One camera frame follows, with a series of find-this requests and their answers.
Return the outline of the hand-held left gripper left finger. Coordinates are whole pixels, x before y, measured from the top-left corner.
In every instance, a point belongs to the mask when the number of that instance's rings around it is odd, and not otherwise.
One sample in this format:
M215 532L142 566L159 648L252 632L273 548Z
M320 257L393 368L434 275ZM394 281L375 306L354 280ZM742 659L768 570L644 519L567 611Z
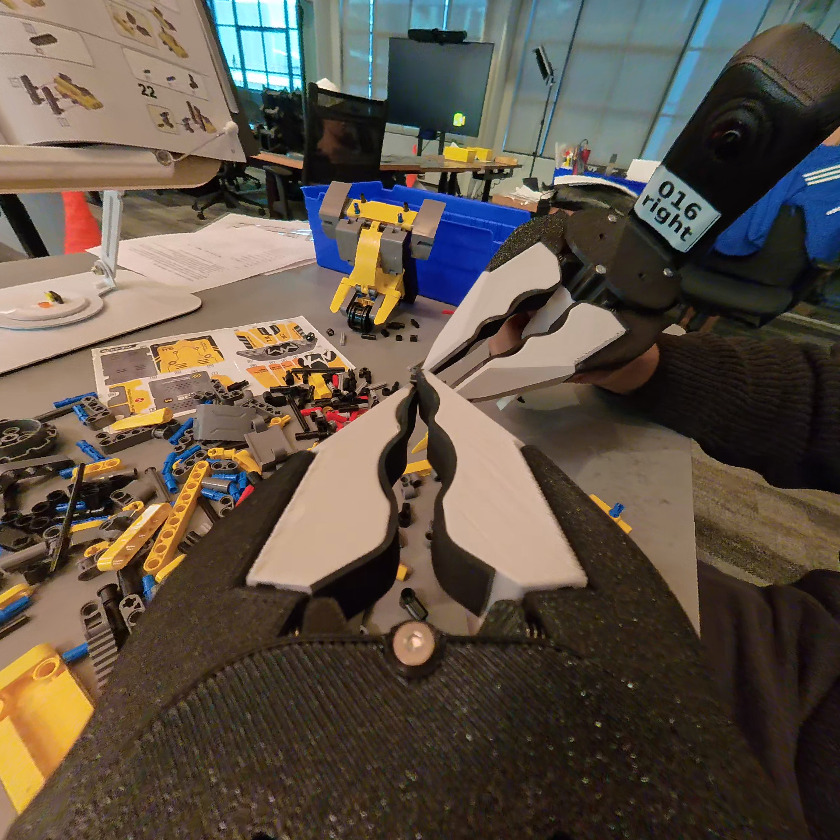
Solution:
M394 487L416 409L417 392L408 385L314 450L248 585L332 598L346 617L390 590L400 563Z

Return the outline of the pile of building block pieces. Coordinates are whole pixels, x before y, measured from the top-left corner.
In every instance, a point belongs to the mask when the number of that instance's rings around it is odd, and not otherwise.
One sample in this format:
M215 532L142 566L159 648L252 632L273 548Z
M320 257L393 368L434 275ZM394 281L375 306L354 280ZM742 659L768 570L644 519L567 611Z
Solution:
M56 457L36 459L27 463L20 461L18 463L6 464L4 468L20 467L23 471L20 472L21 477L32 477L35 472L40 470L46 473L49 469L58 468L59 466L67 466L66 463L59 462ZM112 520L91 520L88 522L72 521L73 526L83 525L86 530L70 533L70 537L85 537L93 540L99 539L97 536L99 531L96 531L93 526L108 526L109 528L114 522L127 525L127 528L120 530L103 529L102 537L108 539L114 538L112 542L103 544L103 557L107 561L104 565L107 567L106 572L115 573L118 570L124 569L129 572L137 572L138 575L146 575L143 578L146 583L150 584L149 590L142 597L140 594L133 594L133 590L128 587L125 592L120 586L116 587L115 598L118 605L116 625L111 623L109 616L111 613L105 609L103 604L95 601L92 605L88 604L81 611L82 629L87 634L86 642L81 646L74 647L71 651L66 652L66 662L76 661L76 659L84 656L89 656L91 662L96 659L98 667L104 674L106 671L111 672L112 667L118 659L118 648L124 650L128 649L131 653L132 661L135 659L144 665L160 665L160 673L163 673L163 666L174 664L175 648L172 650L165 649L164 643L172 643L177 641L185 641L180 637L175 638L176 627L175 617L184 617L179 613L179 609L175 609L171 622L161 613L160 616L155 614L155 621L160 617L161 621L154 627L150 628L148 633L142 634L141 642L143 645L148 643L147 647L140 649L137 643L129 643L129 647L121 647L122 641L128 641L130 632L137 630L135 619L143 613L143 609L151 605L151 596L157 591L159 584L164 578L173 572L173 570L182 562L183 557L180 549L177 548L177 543L186 534L190 521L193 519L194 510L196 506L200 507L205 499L203 498L202 483L205 478L210 477L210 466L206 460L200 460L191 470L187 470L187 481L181 489L180 496L170 502L160 503L152 500L154 503L149 503L142 507L141 503L133 502L124 510L117 510L117 517ZM19 551L17 554L9 554L6 560L26 560L32 561L33 565L25 571L43 571L45 576L49 572L51 559L49 552L52 543L47 544L40 542L34 546L32 551ZM7 588L2 592L2 639L11 634L14 630L19 629L22 625L31 618L26 610L32 604L33 593L37 589L36 585L28 585L26 583L16 584ZM362 623L355 628L360 633L351 633L354 628L348 625L343 628L343 635L336 636L344 642L349 642L351 639L355 643L380 643L385 646L385 651L388 655L391 653L392 637L390 635L382 634L375 631L373 626L365 626ZM60 659L63 654L59 654L52 647L42 644L37 651L34 650L29 659L26 657L20 660L21 663L34 666L36 664L35 655L49 661L47 665L42 668L45 669L47 676L53 673L56 669L63 669L65 666L61 664L65 660Z

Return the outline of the person's right hand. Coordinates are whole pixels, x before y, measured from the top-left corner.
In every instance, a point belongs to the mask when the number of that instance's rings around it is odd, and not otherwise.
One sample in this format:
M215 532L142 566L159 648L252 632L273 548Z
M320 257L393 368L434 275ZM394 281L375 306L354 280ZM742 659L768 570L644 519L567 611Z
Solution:
M522 331L537 314L536 310L513 314L489 338L487 348L490 355L505 353L518 345ZM655 343L636 359L622 367L585 371L572 376L566 383L596 385L616 394L628 394L645 385L657 370L659 347Z

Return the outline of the blue storage bin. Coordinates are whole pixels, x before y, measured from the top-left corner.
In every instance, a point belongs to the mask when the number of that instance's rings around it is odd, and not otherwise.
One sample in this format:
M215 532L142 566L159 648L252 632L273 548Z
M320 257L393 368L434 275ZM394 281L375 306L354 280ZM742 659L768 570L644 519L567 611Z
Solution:
M360 195L370 201L407 204L414 211L428 198L446 204L430 257L417 263L416 273L421 297L452 306L462 302L512 231L530 219L522 209L403 185L386 189L381 182L352 184L350 198L357 200Z

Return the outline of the blue jacket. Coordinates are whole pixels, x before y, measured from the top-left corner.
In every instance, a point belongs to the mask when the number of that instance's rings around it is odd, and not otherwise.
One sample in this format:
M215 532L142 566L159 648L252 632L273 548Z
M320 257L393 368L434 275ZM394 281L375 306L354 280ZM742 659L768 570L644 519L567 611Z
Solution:
M717 237L724 256L745 257L764 247L783 207L801 210L810 260L833 263L839 253L839 146L822 143Z

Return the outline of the yellow plate with blue pins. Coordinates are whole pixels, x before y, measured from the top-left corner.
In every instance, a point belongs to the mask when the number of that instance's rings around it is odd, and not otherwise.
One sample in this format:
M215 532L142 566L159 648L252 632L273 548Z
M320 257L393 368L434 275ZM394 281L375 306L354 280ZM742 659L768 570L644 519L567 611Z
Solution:
M623 513L625 510L624 504L621 502L617 502L613 505L608 504L603 499L598 497L595 494L590 494L589 498L594 502L594 504L600 508L615 524L625 533L630 534L633 530L633 527L628 524L624 518Z

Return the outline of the yellow grey toy robot model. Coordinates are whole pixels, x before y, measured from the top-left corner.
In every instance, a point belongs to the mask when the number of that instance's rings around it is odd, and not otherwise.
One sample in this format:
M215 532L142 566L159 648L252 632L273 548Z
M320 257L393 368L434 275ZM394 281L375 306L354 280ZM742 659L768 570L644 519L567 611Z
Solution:
M427 260L446 204L426 198L417 211L350 196L351 184L333 181L319 210L322 230L351 267L333 296L331 312L348 327L372 333L391 320L396 307L418 294L417 261Z

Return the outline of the yellow and grey sticker sheet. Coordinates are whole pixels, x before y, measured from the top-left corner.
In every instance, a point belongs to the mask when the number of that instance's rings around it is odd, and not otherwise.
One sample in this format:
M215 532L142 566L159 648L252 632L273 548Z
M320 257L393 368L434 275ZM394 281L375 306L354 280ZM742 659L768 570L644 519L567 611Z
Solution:
M192 413L215 392L259 396L286 383L294 370L347 371L354 367L338 338L302 316L227 329L114 344L91 353L99 402L112 428L170 411Z

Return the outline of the black light stand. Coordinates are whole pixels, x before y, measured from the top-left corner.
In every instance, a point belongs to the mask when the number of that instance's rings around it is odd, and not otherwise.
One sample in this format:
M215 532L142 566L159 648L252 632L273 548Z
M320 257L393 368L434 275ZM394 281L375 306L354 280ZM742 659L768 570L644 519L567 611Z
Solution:
M531 170L533 172L536 160L542 154L548 131L550 127L550 112L553 102L554 89L557 85L557 73L552 63L549 52L544 44L540 44L533 50L535 60L537 61L539 74L544 86L544 102L542 105L542 113L539 121L539 130L537 138L534 142L532 150Z

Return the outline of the black mesh office chair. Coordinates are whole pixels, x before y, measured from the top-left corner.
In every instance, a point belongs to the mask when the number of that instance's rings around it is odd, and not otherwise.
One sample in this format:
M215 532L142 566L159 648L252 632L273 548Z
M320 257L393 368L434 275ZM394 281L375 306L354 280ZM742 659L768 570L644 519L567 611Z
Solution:
M301 182L376 182L382 178L386 101L331 91L309 82Z

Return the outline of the printed paper sheets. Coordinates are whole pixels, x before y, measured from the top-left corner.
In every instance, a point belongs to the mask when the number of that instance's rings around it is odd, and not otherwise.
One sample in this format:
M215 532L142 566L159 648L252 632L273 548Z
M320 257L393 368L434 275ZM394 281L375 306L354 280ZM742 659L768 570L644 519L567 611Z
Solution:
M132 238L118 267L191 293L316 262L309 224L227 214L192 233Z

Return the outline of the dark grey gear wheel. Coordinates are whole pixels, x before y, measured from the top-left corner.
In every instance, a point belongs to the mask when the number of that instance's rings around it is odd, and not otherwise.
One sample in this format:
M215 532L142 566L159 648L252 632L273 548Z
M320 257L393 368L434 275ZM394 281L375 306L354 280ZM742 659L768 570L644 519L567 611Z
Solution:
M58 443L58 432L51 423L36 419L1 421L1 465L48 456Z

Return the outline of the person's torso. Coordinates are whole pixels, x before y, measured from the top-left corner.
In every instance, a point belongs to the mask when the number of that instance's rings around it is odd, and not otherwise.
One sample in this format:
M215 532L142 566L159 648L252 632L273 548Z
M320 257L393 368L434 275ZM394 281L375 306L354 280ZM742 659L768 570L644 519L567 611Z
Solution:
M698 564L700 639L721 702L795 830L839 838L839 573L757 586Z

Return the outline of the large yellow block piece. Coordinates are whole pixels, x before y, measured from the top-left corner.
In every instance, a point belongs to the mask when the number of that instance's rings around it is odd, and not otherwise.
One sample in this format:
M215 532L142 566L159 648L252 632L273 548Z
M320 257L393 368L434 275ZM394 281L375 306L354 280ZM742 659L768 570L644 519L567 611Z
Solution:
M21 814L87 726L93 702L48 644L1 672L1 782Z

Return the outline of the instruction booklet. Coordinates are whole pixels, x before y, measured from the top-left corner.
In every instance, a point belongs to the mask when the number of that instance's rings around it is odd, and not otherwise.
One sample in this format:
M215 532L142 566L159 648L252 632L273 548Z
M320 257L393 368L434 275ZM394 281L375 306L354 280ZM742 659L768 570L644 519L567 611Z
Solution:
M205 2L2 1L2 142L245 162Z

